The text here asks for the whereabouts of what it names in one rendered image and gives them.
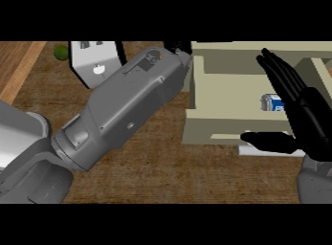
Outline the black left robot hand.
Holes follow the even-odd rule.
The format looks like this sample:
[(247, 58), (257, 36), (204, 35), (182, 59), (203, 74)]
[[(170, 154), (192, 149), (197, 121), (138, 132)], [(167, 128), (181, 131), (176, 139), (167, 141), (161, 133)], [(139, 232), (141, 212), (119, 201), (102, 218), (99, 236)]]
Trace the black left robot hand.
[(181, 52), (192, 54), (191, 42), (189, 41), (164, 41), (164, 48), (173, 53), (179, 54)]

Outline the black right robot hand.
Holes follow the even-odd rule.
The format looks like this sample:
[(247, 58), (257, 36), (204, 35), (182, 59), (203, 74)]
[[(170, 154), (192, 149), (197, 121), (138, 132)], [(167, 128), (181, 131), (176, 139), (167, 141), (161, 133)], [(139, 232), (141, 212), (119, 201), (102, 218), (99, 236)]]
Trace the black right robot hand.
[(293, 135), (246, 132), (241, 139), (259, 150), (291, 154), (302, 149), (313, 160), (332, 162), (332, 110), (322, 94), (266, 48), (256, 60), (282, 99)]

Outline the blue and white can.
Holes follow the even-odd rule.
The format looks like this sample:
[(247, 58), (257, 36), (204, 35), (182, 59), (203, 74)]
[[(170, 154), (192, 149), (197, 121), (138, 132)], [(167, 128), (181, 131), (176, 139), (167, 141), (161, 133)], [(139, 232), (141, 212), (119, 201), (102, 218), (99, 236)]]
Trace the blue and white can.
[(284, 102), (278, 94), (265, 94), (260, 102), (263, 111), (284, 111)]

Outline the beige open drawer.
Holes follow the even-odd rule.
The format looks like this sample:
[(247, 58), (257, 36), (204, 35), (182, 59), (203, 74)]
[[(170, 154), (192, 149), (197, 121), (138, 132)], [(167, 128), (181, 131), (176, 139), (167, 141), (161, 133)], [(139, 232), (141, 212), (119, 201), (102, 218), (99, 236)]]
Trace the beige open drawer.
[[(332, 59), (305, 57), (294, 68), (309, 86), (313, 86), (324, 95), (332, 108), (332, 77), (328, 68)], [(262, 110), (262, 96), (275, 94), (266, 74), (235, 75), (207, 74), (206, 58), (194, 58), (194, 82), (189, 88), (189, 109), (201, 111), (222, 111), (247, 113)]]

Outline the beige drawer front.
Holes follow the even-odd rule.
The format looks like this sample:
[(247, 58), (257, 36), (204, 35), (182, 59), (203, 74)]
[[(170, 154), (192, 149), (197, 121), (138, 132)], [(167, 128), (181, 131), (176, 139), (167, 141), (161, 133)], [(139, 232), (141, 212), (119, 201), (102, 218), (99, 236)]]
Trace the beige drawer front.
[(285, 132), (293, 134), (284, 112), (247, 113), (185, 110), (184, 143), (191, 145), (244, 145), (241, 134), (251, 132)]

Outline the beige cabinet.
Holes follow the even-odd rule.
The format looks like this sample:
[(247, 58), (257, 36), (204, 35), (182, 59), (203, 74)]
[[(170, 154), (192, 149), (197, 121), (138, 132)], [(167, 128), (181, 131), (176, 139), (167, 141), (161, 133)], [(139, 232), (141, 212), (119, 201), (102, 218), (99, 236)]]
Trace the beige cabinet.
[(256, 61), (263, 48), (268, 48), (293, 67), (305, 57), (332, 59), (332, 41), (194, 42), (192, 48), (194, 57), (206, 58), (207, 74), (260, 75), (265, 73)]

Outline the green round fruit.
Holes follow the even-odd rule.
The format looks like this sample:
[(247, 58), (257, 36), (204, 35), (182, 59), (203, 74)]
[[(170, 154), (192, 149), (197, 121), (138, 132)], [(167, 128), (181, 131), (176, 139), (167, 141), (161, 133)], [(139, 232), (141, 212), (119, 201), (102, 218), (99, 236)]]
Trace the green round fruit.
[(70, 58), (70, 50), (67, 46), (57, 46), (52, 53), (58, 60), (67, 60)]

